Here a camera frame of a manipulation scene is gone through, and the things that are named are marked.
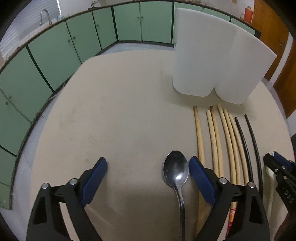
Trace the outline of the black chopstick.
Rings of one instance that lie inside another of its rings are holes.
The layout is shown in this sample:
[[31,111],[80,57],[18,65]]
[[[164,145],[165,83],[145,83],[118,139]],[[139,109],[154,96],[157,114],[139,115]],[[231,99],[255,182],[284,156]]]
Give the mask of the black chopstick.
[[247,114],[245,114],[244,117],[245,117],[248,129],[250,132],[250,136],[251,136],[251,140],[252,140],[252,144],[253,144],[253,148],[254,148],[256,165],[257,165],[257,174],[258,174],[259,195],[260,195],[260,198],[262,199],[263,198],[263,174],[262,174],[260,154],[259,154],[256,138],[255,138],[255,135],[254,135],[254,132],[253,132],[253,129],[252,129],[252,126],[250,124]]
[[234,131],[235,131],[235,136],[237,139],[237,144],[238,144],[239,153],[241,157],[244,183],[246,184],[247,182],[253,182],[254,178],[253,178],[252,164],[250,161],[248,146],[237,117],[234,118]]

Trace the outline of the plain wooden chopstick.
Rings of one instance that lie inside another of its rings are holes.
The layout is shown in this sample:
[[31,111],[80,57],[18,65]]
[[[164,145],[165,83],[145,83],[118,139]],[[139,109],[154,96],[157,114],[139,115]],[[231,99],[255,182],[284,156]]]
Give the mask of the plain wooden chopstick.
[[[195,125],[196,125],[196,135],[197,135],[197,150],[198,150],[198,158],[202,164],[205,163],[205,155],[204,155],[204,146],[203,146],[203,138],[201,131],[201,122],[198,114],[198,109],[196,106],[193,106],[194,117],[195,117]],[[197,226],[196,226],[196,235],[200,232],[204,222],[205,222],[205,201],[201,192],[199,191],[199,203],[198,203],[198,214],[197,214]]]
[[207,114],[211,147],[212,147],[213,171],[216,174],[216,176],[219,176],[218,150],[217,150],[217,143],[216,143],[216,136],[215,136],[213,119],[212,119],[212,115],[211,115],[210,110],[207,110],[206,114]]

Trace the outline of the silver metal spoon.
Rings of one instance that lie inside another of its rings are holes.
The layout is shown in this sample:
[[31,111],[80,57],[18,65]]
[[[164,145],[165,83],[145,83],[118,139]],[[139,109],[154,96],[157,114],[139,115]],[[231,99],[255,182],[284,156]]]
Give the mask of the silver metal spoon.
[[182,195],[182,186],[189,177],[189,164],[180,151],[171,151],[163,164],[163,178],[166,185],[170,186],[177,196],[180,210],[179,240],[186,240],[185,202]]

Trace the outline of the green lower kitchen cabinets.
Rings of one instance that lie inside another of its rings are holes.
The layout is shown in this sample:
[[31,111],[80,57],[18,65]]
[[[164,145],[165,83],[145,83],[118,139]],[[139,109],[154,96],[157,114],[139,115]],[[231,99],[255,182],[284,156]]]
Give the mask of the green lower kitchen cabinets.
[[261,33],[229,13],[185,1],[131,1],[91,8],[57,21],[30,38],[1,67],[1,207],[11,209],[16,162],[38,113],[91,57],[117,43],[173,46],[175,11],[207,13],[259,38]]

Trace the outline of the brown wooden door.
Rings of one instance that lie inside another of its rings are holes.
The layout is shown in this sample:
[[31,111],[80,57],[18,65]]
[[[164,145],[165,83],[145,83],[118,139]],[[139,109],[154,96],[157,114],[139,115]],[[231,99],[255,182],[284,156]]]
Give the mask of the brown wooden door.
[[280,73],[277,81],[274,84],[274,89],[280,99],[281,105],[285,112],[285,117],[288,118],[295,111],[296,101],[296,48],[295,39],[293,39],[292,47],[285,63],[285,66]]
[[282,58],[288,40],[288,28],[279,15],[262,0],[254,1],[252,24],[261,33],[260,40],[276,55],[273,64],[264,76],[270,80]]

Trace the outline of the white plastic utensil holder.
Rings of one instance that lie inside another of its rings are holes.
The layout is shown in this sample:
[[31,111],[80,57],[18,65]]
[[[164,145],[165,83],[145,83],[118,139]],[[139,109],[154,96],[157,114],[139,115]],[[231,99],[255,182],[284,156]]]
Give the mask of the white plastic utensil holder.
[[181,94],[242,104],[269,70],[276,54],[231,22],[192,9],[175,10],[173,87]]

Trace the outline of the orange thermos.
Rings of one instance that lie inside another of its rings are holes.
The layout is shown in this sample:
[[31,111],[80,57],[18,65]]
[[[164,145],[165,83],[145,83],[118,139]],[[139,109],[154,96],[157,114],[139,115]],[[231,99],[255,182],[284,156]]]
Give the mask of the orange thermos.
[[251,25],[252,20],[253,20],[253,10],[250,6],[248,6],[245,8],[244,21]]

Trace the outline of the window blinds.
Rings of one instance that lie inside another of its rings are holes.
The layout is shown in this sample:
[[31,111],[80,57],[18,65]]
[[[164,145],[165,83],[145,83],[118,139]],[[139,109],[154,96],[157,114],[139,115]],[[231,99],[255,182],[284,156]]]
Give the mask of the window blinds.
[[33,30],[59,15],[57,0],[31,1],[13,20],[1,40],[1,54],[7,56],[9,52]]

